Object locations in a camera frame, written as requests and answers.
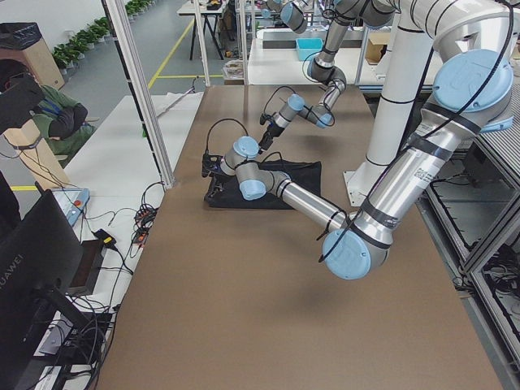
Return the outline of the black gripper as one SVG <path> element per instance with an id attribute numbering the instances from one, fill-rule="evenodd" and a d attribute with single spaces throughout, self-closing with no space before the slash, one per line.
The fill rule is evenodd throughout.
<path id="1" fill-rule="evenodd" d="M 225 185 L 231 179 L 231 176 L 228 175 L 213 175 L 209 187 L 209 198 L 213 199 L 222 195 L 225 192 Z"/>
<path id="2" fill-rule="evenodd" d="M 284 131 L 283 127 L 280 127 L 276 123 L 271 123 L 266 128 L 266 131 L 264 132 L 264 134 L 262 136 L 262 141 L 258 144 L 258 146 L 259 146 L 258 152 L 260 154 L 262 154 L 262 153 L 266 152 L 267 150 L 269 150 L 274 139 L 276 137 L 279 137 L 283 131 Z"/>

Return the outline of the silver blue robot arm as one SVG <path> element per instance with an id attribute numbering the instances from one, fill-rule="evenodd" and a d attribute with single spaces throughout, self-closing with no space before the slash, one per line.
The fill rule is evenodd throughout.
<path id="1" fill-rule="evenodd" d="M 265 170 L 268 150 L 297 116 L 319 127 L 345 87 L 334 59 L 349 23 L 383 27 L 397 16 L 394 55 L 383 86 L 369 148 L 347 183 L 352 214 L 298 185 L 288 173 Z M 201 173 L 213 189 L 247 201 L 274 195 L 323 225 L 321 261 L 344 280 L 356 280 L 388 258 L 392 234 L 409 208 L 461 142 L 507 128 L 513 85 L 509 56 L 519 12 L 505 1 L 338 1 L 309 77 L 328 87 L 317 106 L 293 94 L 264 116 L 262 139 L 238 138 L 224 155 L 204 153 Z"/>
<path id="2" fill-rule="evenodd" d="M 325 92 L 316 105 L 307 106 L 301 96 L 293 93 L 274 114 L 263 113 L 260 124 L 269 125 L 259 142 L 261 153 L 271 147 L 273 140 L 298 115 L 319 128 L 334 124 L 332 108 L 347 86 L 345 74 L 334 64 L 334 60 L 349 25 L 360 18 L 370 28 L 381 28 L 394 12 L 393 7 L 379 1 L 335 1 L 333 6 L 323 12 L 323 17 L 330 21 L 330 25 L 322 49 L 308 58 L 310 63 L 306 75 L 314 82 L 324 85 Z"/>

